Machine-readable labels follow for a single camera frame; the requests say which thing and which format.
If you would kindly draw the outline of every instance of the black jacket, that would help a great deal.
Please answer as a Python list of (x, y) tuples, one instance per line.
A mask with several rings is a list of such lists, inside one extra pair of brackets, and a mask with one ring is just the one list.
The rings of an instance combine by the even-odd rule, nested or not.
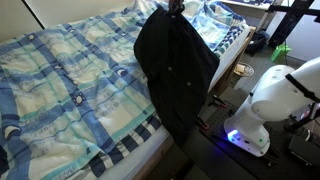
[(218, 57), (181, 14), (173, 18), (162, 7), (146, 21), (134, 52), (164, 127), (182, 143), (204, 104)]

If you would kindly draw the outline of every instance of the blue light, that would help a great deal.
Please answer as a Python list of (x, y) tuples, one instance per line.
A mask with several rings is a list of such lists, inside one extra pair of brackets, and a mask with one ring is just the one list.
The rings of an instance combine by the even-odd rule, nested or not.
[(229, 141), (232, 141), (233, 136), (236, 135), (236, 134), (238, 134), (238, 130), (233, 130), (233, 131), (229, 132), (229, 133), (228, 133), (228, 139), (229, 139)]

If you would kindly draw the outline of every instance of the bed frame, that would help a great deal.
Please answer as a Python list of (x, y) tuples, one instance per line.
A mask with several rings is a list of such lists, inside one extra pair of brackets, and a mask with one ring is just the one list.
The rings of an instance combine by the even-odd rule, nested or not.
[[(236, 56), (231, 61), (231, 65), (229, 68), (225, 69), (223, 73), (221, 74), (219, 81), (215, 84), (213, 87), (213, 91), (217, 92), (217, 95), (220, 95), (228, 86), (230, 79), (232, 75), (234, 74), (234, 69), (237, 65), (237, 63), (242, 58), (242, 55), (247, 48), (256, 28), (250, 26), (250, 32), (248, 34), (248, 37), (245, 39), (243, 45), (239, 49), (239, 51), (236, 53)], [(166, 154), (166, 152), (170, 149), (170, 147), (173, 145), (174, 141), (171, 136), (168, 136), (168, 138), (160, 145), (160, 147), (157, 149), (157, 151), (150, 157), (150, 159), (143, 165), (143, 167), (138, 171), (138, 173), (134, 176), (134, 180), (139, 179), (146, 179), (149, 175), (149, 173), (155, 168), (155, 166), (160, 162), (162, 157)]]

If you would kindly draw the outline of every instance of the bed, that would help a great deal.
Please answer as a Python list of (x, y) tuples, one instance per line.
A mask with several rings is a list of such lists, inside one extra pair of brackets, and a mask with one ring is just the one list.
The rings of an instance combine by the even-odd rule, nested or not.
[[(253, 30), (220, 2), (184, 4), (183, 15), (220, 57), (210, 89), (222, 91)], [(0, 145), (8, 161), (1, 179), (146, 177), (173, 143), (133, 54), (158, 6), (167, 4), (135, 0), (121, 12), (0, 45)]]

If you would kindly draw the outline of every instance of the blue and white checkered bedding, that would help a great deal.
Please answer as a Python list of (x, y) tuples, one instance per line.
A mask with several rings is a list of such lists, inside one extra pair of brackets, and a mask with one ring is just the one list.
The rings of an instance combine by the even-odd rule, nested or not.
[[(219, 2), (184, 4), (216, 54), (245, 24)], [(1, 179), (79, 177), (89, 166), (98, 177), (152, 135), (161, 123), (133, 44), (160, 5), (167, 7), (136, 0), (0, 44), (0, 145), (9, 168)]]

